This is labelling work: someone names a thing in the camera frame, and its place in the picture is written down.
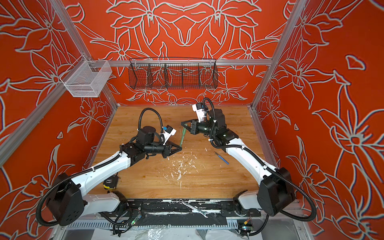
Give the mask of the green pen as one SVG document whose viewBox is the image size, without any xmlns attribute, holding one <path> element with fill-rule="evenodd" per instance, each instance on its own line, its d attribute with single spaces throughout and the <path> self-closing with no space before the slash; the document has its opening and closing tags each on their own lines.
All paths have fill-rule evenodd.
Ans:
<svg viewBox="0 0 384 240">
<path fill-rule="evenodd" d="M 183 142 L 184 142 L 184 135 L 181 136 L 180 147 L 182 147 Z"/>
</svg>

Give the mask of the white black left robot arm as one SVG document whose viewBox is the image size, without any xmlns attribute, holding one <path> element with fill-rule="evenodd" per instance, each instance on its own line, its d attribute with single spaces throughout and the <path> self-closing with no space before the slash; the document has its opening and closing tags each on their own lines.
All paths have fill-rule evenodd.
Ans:
<svg viewBox="0 0 384 240">
<path fill-rule="evenodd" d="M 41 197 L 36 208 L 36 220 L 45 227 L 67 226 L 78 218 L 101 212 L 114 212 L 126 198 L 118 192 L 91 195 L 90 191 L 112 175 L 128 169 L 143 159 L 161 155 L 164 159 L 178 153 L 182 147 L 170 141 L 176 129 L 160 125 L 157 132 L 151 126 L 138 126 L 138 133 L 119 146 L 119 150 L 104 161 L 79 173 L 60 174 L 53 186 Z"/>
</svg>

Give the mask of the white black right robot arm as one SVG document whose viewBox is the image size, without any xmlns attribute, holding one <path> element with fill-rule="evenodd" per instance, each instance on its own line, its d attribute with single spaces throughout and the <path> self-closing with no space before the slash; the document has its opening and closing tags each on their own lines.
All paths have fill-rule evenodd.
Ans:
<svg viewBox="0 0 384 240">
<path fill-rule="evenodd" d="M 256 180 L 257 191 L 244 191 L 235 201 L 241 209 L 257 209 L 270 217 L 283 214 L 291 219 L 310 222 L 317 216 L 314 200 L 299 186 L 292 182 L 291 174 L 285 168 L 278 169 L 254 153 L 242 139 L 228 129 L 222 110 L 216 109 L 211 99 L 192 105 L 197 118 L 184 121 L 181 125 L 192 135 L 203 134 L 208 137 L 213 148 L 222 150 L 236 159 Z M 300 217 L 285 211 L 300 193 L 309 203 L 311 212 Z"/>
</svg>

